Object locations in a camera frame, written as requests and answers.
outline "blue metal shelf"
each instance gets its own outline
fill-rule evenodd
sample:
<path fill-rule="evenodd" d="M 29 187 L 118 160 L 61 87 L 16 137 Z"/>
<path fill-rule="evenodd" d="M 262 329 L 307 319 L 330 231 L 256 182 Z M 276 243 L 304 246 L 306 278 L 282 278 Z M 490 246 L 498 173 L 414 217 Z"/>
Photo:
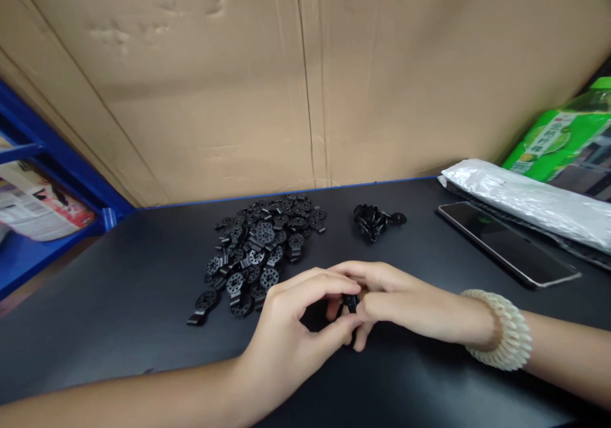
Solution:
<path fill-rule="evenodd" d="M 0 300 L 11 294 L 85 237 L 102 233 L 101 220 L 68 237 L 39 242 L 9 232 L 0 243 Z"/>
<path fill-rule="evenodd" d="M 9 232 L 0 243 L 2 300 L 83 238 L 110 230 L 135 208 L 3 82 L 0 135 L 13 145 L 0 148 L 0 164 L 27 159 L 97 215 L 86 228 L 48 242 Z"/>

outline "finger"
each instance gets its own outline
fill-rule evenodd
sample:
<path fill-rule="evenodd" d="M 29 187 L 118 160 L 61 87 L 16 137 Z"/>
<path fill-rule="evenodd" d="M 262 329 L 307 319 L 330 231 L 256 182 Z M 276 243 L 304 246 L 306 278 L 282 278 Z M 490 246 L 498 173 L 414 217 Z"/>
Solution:
<path fill-rule="evenodd" d="M 336 321 L 320 331 L 315 339 L 316 351 L 323 360 L 335 353 L 347 337 L 352 337 L 352 331 L 361 324 L 354 313 L 339 317 Z"/>
<path fill-rule="evenodd" d="M 349 313 L 350 312 L 348 311 L 348 307 L 343 306 L 342 307 L 342 316 L 346 316 Z M 344 339 L 344 345 L 346 346 L 350 345 L 350 343 L 352 342 L 352 334 L 353 334 L 353 331 L 351 331 L 350 334 L 346 336 L 346 338 Z"/>
<path fill-rule="evenodd" d="M 379 264 L 376 262 L 345 261 L 328 268 L 329 272 L 336 272 L 351 278 L 376 282 L 379 277 Z"/>
<path fill-rule="evenodd" d="M 299 311 L 327 294 L 358 294 L 360 291 L 361 287 L 346 277 L 321 273 L 286 290 L 283 295 L 286 294 L 290 299 L 289 305 L 294 306 L 295 311 Z"/>
<path fill-rule="evenodd" d="M 334 321 L 337 318 L 337 311 L 339 307 L 342 305 L 342 296 L 341 294 L 334 299 L 329 299 L 329 303 L 327 304 L 327 320 Z"/>
<path fill-rule="evenodd" d="M 376 291 L 408 289 L 415 280 L 411 275 L 383 262 L 346 261 L 328 270 L 367 284 Z"/>
<path fill-rule="evenodd" d="M 356 306 L 356 314 L 364 322 L 391 321 L 406 326 L 405 312 L 409 305 L 403 292 L 369 292 Z"/>
<path fill-rule="evenodd" d="M 374 322 L 366 322 L 359 326 L 359 328 L 356 330 L 355 346 L 353 347 L 355 351 L 362 352 L 365 349 L 367 338 L 369 337 L 369 333 L 374 327 L 374 324 Z"/>
<path fill-rule="evenodd" d="M 303 283 L 306 280 L 309 280 L 310 278 L 314 278 L 315 276 L 317 276 L 319 274 L 327 274 L 329 276 L 333 276 L 333 277 L 336 277 L 336 278 L 342 278 L 342 279 L 350 280 L 345 275 L 342 275 L 342 274 L 339 274 L 339 273 L 334 273 L 334 272 L 329 272 L 327 270 L 321 269 L 320 267 L 314 267 L 314 268 L 312 268 L 310 270 L 307 270 L 305 272 L 301 272 L 300 274 L 295 275 L 293 278 L 289 278 L 288 280 L 286 280 L 285 282 L 280 283 L 277 286 L 282 291 L 286 291 L 288 289 L 293 288 L 294 286 L 297 286 L 300 283 Z"/>

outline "black table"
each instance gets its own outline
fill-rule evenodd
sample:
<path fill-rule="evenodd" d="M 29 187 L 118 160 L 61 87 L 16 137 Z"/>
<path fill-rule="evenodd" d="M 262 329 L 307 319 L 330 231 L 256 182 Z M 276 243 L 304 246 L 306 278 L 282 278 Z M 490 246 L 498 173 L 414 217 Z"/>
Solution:
<path fill-rule="evenodd" d="M 305 257 L 282 278 L 347 259 L 383 260 L 453 292 L 479 288 L 518 307 L 611 329 L 609 275 L 565 253 L 584 274 L 530 291 L 435 212 L 459 199 L 436 180 L 309 192 L 328 211 Z M 187 327 L 214 255 L 214 223 L 253 199 L 136 213 L 91 246 L 56 279 L 0 320 L 0 404 L 77 383 L 210 363 L 240 354 L 258 314 L 236 320 L 227 297 L 202 328 Z M 374 245 L 352 223 L 359 203 L 402 211 Z M 305 322 L 321 327 L 323 306 Z M 261 422 L 265 427 L 554 426 L 592 407 L 526 373 L 476 362 L 458 345 L 392 324 L 374 328 L 367 349 L 344 348 Z"/>

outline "cardboard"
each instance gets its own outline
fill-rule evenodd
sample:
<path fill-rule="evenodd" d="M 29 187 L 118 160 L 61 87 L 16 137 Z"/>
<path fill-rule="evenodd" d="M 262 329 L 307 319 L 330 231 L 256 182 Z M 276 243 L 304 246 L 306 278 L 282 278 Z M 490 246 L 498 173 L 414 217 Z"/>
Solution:
<path fill-rule="evenodd" d="M 0 0 L 0 75 L 134 204 L 499 161 L 611 0 Z"/>

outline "human hand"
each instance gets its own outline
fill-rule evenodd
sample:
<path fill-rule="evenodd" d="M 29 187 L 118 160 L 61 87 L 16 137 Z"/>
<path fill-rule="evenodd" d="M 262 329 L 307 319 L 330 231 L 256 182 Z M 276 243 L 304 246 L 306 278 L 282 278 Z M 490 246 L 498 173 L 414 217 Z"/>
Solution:
<path fill-rule="evenodd" d="M 391 321 L 444 342 L 484 350 L 493 347 L 498 326 L 493 312 L 481 301 L 444 291 L 383 262 L 346 261 L 328 270 L 363 286 L 356 307 L 363 321 L 356 332 L 357 352 L 365 348 L 367 336 L 378 321 Z M 327 319 L 337 316 L 340 305 L 341 299 L 329 301 Z"/>
<path fill-rule="evenodd" d="M 264 412 L 279 406 L 314 374 L 361 324 L 355 314 L 338 318 L 320 332 L 300 321 L 306 308 L 325 298 L 358 294 L 350 278 L 314 268 L 272 287 L 255 334 L 239 358 L 241 380 L 254 382 Z"/>

